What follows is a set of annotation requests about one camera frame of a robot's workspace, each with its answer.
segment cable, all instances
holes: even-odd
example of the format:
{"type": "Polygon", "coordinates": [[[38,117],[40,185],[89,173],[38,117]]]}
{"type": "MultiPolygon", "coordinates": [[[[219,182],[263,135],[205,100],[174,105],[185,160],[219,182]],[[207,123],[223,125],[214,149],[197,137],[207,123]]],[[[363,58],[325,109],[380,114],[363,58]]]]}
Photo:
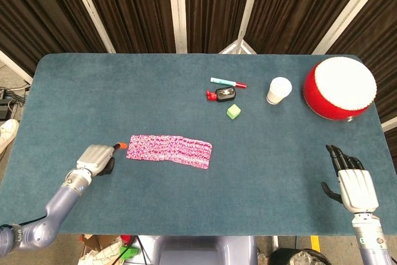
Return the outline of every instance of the cable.
{"type": "Polygon", "coordinates": [[[10,107],[10,104],[11,104],[12,101],[13,101],[13,99],[7,103],[7,107],[8,107],[8,109],[10,110],[11,113],[12,113],[12,109],[11,109],[11,107],[10,107]]]}
{"type": "Polygon", "coordinates": [[[142,242],[139,239],[138,235],[136,236],[136,239],[138,240],[139,246],[141,247],[141,251],[142,251],[142,255],[143,255],[143,260],[145,261],[145,265],[148,265],[148,263],[146,262],[146,258],[145,258],[145,249],[143,248],[142,242]]]}
{"type": "Polygon", "coordinates": [[[125,254],[126,251],[128,251],[128,249],[132,246],[133,243],[134,243],[134,238],[131,238],[131,240],[130,240],[129,244],[127,245],[127,247],[125,248],[125,250],[117,257],[116,260],[114,260],[112,265],[115,265],[117,263],[117,261],[120,260],[120,258],[125,254]]]}
{"type": "Polygon", "coordinates": [[[28,222],[20,223],[19,225],[20,226],[25,226],[25,225],[28,225],[30,223],[34,223],[34,222],[37,222],[39,220],[42,220],[43,218],[46,218],[46,217],[47,217],[46,215],[43,215],[42,217],[36,218],[35,220],[29,220],[28,222]]]}
{"type": "Polygon", "coordinates": [[[15,88],[10,88],[11,91],[18,91],[18,90],[26,90],[27,88],[30,87],[30,84],[26,84],[25,86],[21,86],[21,87],[15,87],[15,88]]]}
{"type": "Polygon", "coordinates": [[[13,99],[15,102],[19,104],[20,107],[22,107],[25,104],[26,101],[26,89],[24,91],[24,95],[20,96],[16,94],[13,90],[7,88],[7,87],[0,87],[0,89],[5,90],[5,96],[4,98],[9,98],[13,99]]]}

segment paper cup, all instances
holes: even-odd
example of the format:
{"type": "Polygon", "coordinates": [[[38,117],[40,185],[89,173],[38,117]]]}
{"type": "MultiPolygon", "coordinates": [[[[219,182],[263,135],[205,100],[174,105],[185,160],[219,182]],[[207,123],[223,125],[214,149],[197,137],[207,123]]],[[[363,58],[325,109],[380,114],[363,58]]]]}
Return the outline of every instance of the paper cup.
{"type": "Polygon", "coordinates": [[[292,91],[290,80],[283,77],[274,78],[270,84],[266,100],[271,105],[276,105],[292,91]]]}

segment red object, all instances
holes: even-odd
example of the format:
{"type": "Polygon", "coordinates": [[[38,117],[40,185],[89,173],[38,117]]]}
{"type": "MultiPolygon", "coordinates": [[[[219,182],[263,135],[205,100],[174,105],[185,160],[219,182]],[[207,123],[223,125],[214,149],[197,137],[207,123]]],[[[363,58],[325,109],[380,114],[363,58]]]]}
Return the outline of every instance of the red object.
{"type": "Polygon", "coordinates": [[[120,235],[120,237],[125,243],[130,243],[132,236],[131,235],[120,235]]]}
{"type": "Polygon", "coordinates": [[[345,110],[335,106],[334,104],[326,100],[321,95],[314,78],[314,73],[318,65],[319,63],[311,69],[303,85],[303,96],[305,97],[307,104],[309,105],[309,107],[311,107],[313,111],[327,119],[345,120],[349,117],[358,116],[368,109],[369,106],[360,110],[345,110]]]}
{"type": "Polygon", "coordinates": [[[207,90],[207,99],[209,101],[216,101],[216,93],[210,92],[209,90],[207,90]]]}
{"type": "Polygon", "coordinates": [[[246,88],[247,88],[247,84],[240,83],[240,82],[236,82],[235,87],[239,87],[239,88],[244,88],[244,89],[246,89],[246,88]]]}

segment orange object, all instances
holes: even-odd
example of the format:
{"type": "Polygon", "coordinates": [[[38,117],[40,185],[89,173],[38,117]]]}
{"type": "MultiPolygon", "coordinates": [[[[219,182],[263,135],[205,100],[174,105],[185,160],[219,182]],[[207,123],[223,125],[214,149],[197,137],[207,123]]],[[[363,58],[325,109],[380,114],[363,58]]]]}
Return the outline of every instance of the orange object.
{"type": "Polygon", "coordinates": [[[118,142],[117,144],[120,145],[120,149],[127,149],[127,148],[128,148],[128,145],[125,144],[125,143],[120,143],[120,142],[118,142]]]}

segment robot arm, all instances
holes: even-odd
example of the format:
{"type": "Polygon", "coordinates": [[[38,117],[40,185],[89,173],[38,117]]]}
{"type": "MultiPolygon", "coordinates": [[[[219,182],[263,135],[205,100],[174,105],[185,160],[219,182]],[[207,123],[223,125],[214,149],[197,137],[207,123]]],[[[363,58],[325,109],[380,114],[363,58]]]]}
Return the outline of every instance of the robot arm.
{"type": "Polygon", "coordinates": [[[13,249],[45,248],[52,244],[60,226],[91,184],[92,177],[110,174],[114,167],[113,154],[125,149],[126,144],[115,146],[90,145],[71,170],[58,192],[45,207],[46,216],[19,225],[0,226],[0,257],[13,249]]]}
{"type": "Polygon", "coordinates": [[[380,220],[372,214],[379,203],[370,173],[357,158],[345,155],[338,147],[326,145],[326,148],[332,158],[341,195],[331,191],[325,182],[321,186],[328,197],[354,214],[352,225],[364,265],[391,265],[380,220]]]}

